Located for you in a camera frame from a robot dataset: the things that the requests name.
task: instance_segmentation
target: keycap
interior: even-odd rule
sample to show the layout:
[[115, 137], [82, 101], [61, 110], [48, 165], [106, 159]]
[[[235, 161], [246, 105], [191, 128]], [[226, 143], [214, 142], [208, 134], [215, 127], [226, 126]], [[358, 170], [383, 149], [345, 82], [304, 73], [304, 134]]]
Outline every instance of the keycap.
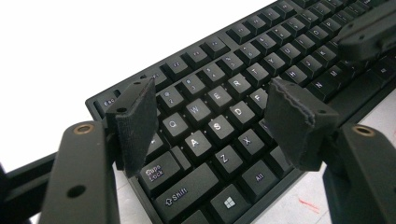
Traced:
[[233, 223], [250, 207], [234, 185], [230, 185], [210, 201], [209, 211], [217, 223]]
[[165, 222], [177, 222], [186, 211], [213, 193], [218, 185], [218, 178], [204, 163], [160, 195], [154, 203]]
[[234, 54], [229, 53], [221, 57], [218, 66], [229, 76], [232, 77], [246, 68], [244, 63]]
[[167, 149], [169, 149], [169, 145], [166, 142], [164, 142], [161, 135], [155, 133], [148, 146], [148, 154], [146, 155], [146, 161], [154, 160], [155, 158], [163, 154]]
[[244, 131], [256, 119], [253, 111], [243, 101], [231, 106], [227, 111], [227, 116], [240, 132]]
[[227, 91], [235, 99], [240, 101], [246, 97], [252, 90], [250, 83], [248, 83], [244, 76], [238, 74], [227, 81]]
[[178, 114], [175, 113], [163, 120], [163, 132], [166, 138], [175, 144], [189, 133], [189, 126], [186, 121]]
[[247, 161], [252, 161], [261, 155], [265, 147], [264, 142], [251, 129], [242, 133], [233, 144]]
[[252, 202], [257, 202], [278, 181], [263, 161], [257, 161], [240, 178], [242, 190]]
[[264, 160], [279, 178], [285, 177], [293, 168], [280, 147], [273, 149]]
[[178, 56], [173, 56], [165, 61], [163, 70], [166, 74], [177, 81], [191, 72], [187, 64]]
[[172, 81], [167, 77], [164, 73], [163, 70], [161, 70], [159, 67], [153, 68], [147, 72], [145, 72], [144, 77], [154, 77], [155, 81], [155, 90], [161, 91], [170, 84], [172, 84]]
[[207, 124], [206, 132], [217, 147], [224, 147], [236, 134], [236, 130], [222, 115]]
[[200, 68], [210, 62], [209, 56], [198, 46], [187, 49], [187, 52], [183, 54], [183, 59], [193, 69]]
[[267, 106], [268, 94], [263, 89], [259, 88], [249, 95], [247, 98], [247, 105], [250, 107], [258, 117], [262, 117], [265, 107]]
[[161, 91], [157, 99], [167, 114], [178, 111], [185, 104], [183, 96], [174, 86]]
[[208, 92], [206, 100], [216, 113], [223, 112], [233, 103], [233, 98], [221, 86]]
[[216, 59], [230, 50], [216, 36], [209, 37], [201, 47], [212, 59]]
[[181, 175], [181, 172], [180, 166], [168, 151], [142, 168], [140, 171], [141, 183], [146, 193], [154, 197], [161, 190], [169, 188], [170, 184]]
[[202, 81], [210, 88], [217, 87], [227, 78], [225, 73], [215, 63], [205, 66], [203, 70], [198, 73], [198, 75], [202, 78]]
[[236, 154], [235, 150], [227, 146], [215, 154], [213, 164], [216, 169], [221, 173], [224, 179], [231, 179], [236, 173], [242, 169], [242, 159]]
[[270, 74], [258, 63], [254, 63], [243, 72], [244, 77], [253, 88], [259, 88], [271, 79]]
[[237, 23], [227, 31], [227, 34], [239, 45], [244, 44], [252, 37], [252, 33], [242, 23]]
[[202, 163], [214, 150], [201, 131], [197, 131], [184, 140], [184, 151], [195, 165]]
[[183, 91], [183, 94], [190, 101], [201, 96], [207, 90], [206, 85], [195, 74], [189, 75], [181, 79], [179, 86], [180, 89]]
[[212, 111], [201, 99], [196, 99], [186, 105], [185, 115], [192, 126], [198, 129], [210, 120]]

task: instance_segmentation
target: key label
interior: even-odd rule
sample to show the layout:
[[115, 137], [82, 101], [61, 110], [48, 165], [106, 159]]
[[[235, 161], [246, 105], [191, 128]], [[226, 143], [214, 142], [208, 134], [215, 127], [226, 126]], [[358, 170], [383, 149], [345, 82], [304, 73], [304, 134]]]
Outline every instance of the key label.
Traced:
[[170, 206], [172, 206], [173, 203], [177, 202], [179, 199], [181, 199], [187, 193], [188, 193], [188, 191], [185, 188], [180, 189], [178, 192], [174, 193], [170, 198], [167, 198], [165, 200], [165, 204], [170, 207]]
[[234, 205], [236, 205], [236, 203], [233, 201], [232, 197], [228, 197], [228, 199], [224, 202], [224, 205], [230, 209], [232, 208]]

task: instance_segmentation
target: screw hole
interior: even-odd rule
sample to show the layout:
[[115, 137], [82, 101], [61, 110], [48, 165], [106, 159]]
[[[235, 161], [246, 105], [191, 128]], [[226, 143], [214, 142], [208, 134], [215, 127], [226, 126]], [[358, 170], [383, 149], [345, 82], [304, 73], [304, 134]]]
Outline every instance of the screw hole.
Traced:
[[85, 186], [83, 185], [77, 185], [71, 188], [70, 190], [67, 191], [67, 197], [69, 198], [77, 198], [81, 194], [85, 192]]
[[117, 109], [117, 112], [119, 112], [119, 113], [124, 113], [124, 112], [126, 112], [126, 108], [124, 108], [124, 107], [118, 108], [118, 109]]

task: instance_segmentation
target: keyboard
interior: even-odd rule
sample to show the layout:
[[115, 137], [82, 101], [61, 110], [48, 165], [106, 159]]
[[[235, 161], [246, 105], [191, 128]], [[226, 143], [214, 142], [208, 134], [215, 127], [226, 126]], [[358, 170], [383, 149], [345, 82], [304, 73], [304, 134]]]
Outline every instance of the keyboard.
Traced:
[[341, 27], [371, 2], [277, 1], [86, 102], [96, 120], [130, 83], [155, 77], [160, 128], [131, 187], [153, 223], [249, 223], [302, 172], [263, 115], [272, 77], [306, 88], [357, 122], [395, 88], [395, 53], [337, 57]]

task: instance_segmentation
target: key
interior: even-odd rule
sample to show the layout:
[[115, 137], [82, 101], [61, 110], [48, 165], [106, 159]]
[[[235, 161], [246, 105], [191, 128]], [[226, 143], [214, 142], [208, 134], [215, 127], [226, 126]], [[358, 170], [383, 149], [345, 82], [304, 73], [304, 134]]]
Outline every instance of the key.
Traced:
[[195, 165], [202, 163], [214, 150], [214, 147], [201, 131], [197, 131], [186, 138], [183, 147]]
[[309, 82], [308, 76], [296, 65], [286, 70], [286, 72], [281, 74], [280, 77], [287, 81], [296, 83], [301, 87], [304, 87]]
[[206, 92], [206, 85], [195, 74], [184, 77], [179, 86], [190, 101]]
[[242, 168], [243, 161], [232, 147], [227, 146], [215, 154], [213, 164], [225, 179], [230, 179]]
[[180, 166], [168, 151], [142, 168], [140, 183], [146, 193], [154, 197], [161, 190], [169, 188], [169, 185], [180, 177], [181, 172]]
[[154, 77], [156, 92], [165, 89], [172, 81], [157, 67], [145, 72], [144, 77]]
[[267, 34], [257, 37], [252, 42], [252, 45], [256, 47], [262, 55], [268, 55], [276, 50], [276, 42]]
[[217, 59], [219, 56], [230, 51], [230, 49], [216, 36], [209, 37], [201, 48], [212, 59]]
[[244, 44], [252, 37], [252, 33], [242, 23], [237, 23], [231, 30], [227, 31], [227, 34], [239, 45]]
[[217, 147], [226, 145], [236, 134], [233, 126], [222, 115], [207, 124], [206, 132]]
[[230, 77], [246, 68], [244, 63], [233, 53], [221, 57], [221, 60], [218, 61], [218, 66]]
[[203, 70], [198, 73], [198, 75], [210, 88], [217, 87], [227, 78], [225, 73], [215, 63], [205, 66]]
[[259, 88], [264, 82], [271, 79], [270, 74], [263, 69], [258, 63], [251, 65], [246, 71], [243, 72], [247, 81], [253, 88]]
[[246, 65], [251, 65], [256, 63], [260, 57], [261, 53], [253, 47], [250, 43], [245, 44], [235, 52], [235, 54], [244, 62]]
[[161, 91], [157, 99], [167, 114], [178, 111], [185, 104], [183, 96], [173, 86]]
[[283, 154], [280, 147], [276, 147], [266, 157], [265, 162], [272, 168], [279, 178], [285, 177], [292, 169], [292, 165], [289, 160]]
[[264, 115], [264, 109], [267, 106], [267, 99], [267, 92], [259, 88], [249, 95], [247, 98], [247, 105], [258, 117], [262, 117]]
[[234, 185], [230, 185], [210, 201], [209, 207], [217, 223], [234, 223], [250, 204]]
[[178, 81], [191, 72], [187, 64], [178, 56], [174, 56], [165, 61], [163, 70], [174, 81]]
[[245, 26], [253, 33], [254, 35], [259, 35], [265, 31], [266, 23], [258, 16], [252, 16], [247, 21], [244, 22]]
[[271, 53], [261, 61], [261, 65], [267, 70], [272, 77], [277, 76], [285, 71], [287, 65], [275, 53]]
[[146, 161], [154, 160], [155, 158], [163, 154], [167, 149], [169, 149], [169, 145], [164, 142], [162, 137], [155, 133], [148, 147]]
[[218, 186], [218, 178], [204, 163], [160, 195], [154, 203], [164, 222], [177, 222], [186, 211], [203, 202]]
[[196, 223], [209, 224], [209, 221], [206, 219], [206, 217], [204, 216], [201, 210], [194, 212], [181, 224], [196, 224]]
[[206, 100], [216, 113], [222, 113], [232, 103], [233, 98], [221, 86], [207, 93]]
[[240, 132], [244, 131], [255, 120], [256, 116], [251, 109], [241, 101], [231, 106], [228, 113], [228, 119]]
[[263, 161], [257, 161], [245, 171], [239, 181], [252, 202], [257, 202], [277, 182], [278, 179]]
[[226, 84], [227, 91], [236, 101], [245, 98], [252, 89], [250, 83], [248, 83], [241, 74], [230, 78]]
[[185, 115], [192, 126], [198, 129], [210, 120], [212, 111], [201, 99], [197, 99], [186, 106]]
[[178, 113], [175, 113], [163, 120], [163, 132], [169, 142], [176, 144], [189, 134], [189, 126]]
[[210, 62], [209, 56], [198, 46], [188, 49], [182, 57], [193, 69], [200, 68]]
[[247, 161], [252, 161], [263, 153], [265, 144], [251, 129], [241, 134], [238, 139], [233, 142], [238, 152]]

